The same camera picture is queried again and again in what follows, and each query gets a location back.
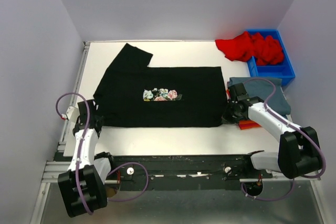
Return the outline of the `black floral t shirt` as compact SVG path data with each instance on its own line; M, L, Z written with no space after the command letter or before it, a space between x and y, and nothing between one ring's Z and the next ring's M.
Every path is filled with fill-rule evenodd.
M149 67L153 55L125 44L93 97L112 127L217 127L227 104L220 67Z

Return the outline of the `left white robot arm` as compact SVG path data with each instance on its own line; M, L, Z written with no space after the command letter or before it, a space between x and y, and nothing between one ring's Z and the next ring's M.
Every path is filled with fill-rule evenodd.
M116 175L116 166L109 152L95 154L103 117L97 114L94 100L79 102L67 115L71 120L76 140L74 155L67 171L58 175L58 186L69 217L73 218L107 206L106 179Z

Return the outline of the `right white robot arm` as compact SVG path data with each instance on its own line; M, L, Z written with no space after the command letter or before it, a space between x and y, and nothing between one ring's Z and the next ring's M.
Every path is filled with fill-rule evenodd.
M313 179L324 174L326 159L314 128L294 124L274 111L266 100L250 97L243 83L229 86L228 92L224 120L254 121L279 143L278 152L254 152L250 160L242 163L241 171L246 177L255 177L260 170L279 172L289 179Z

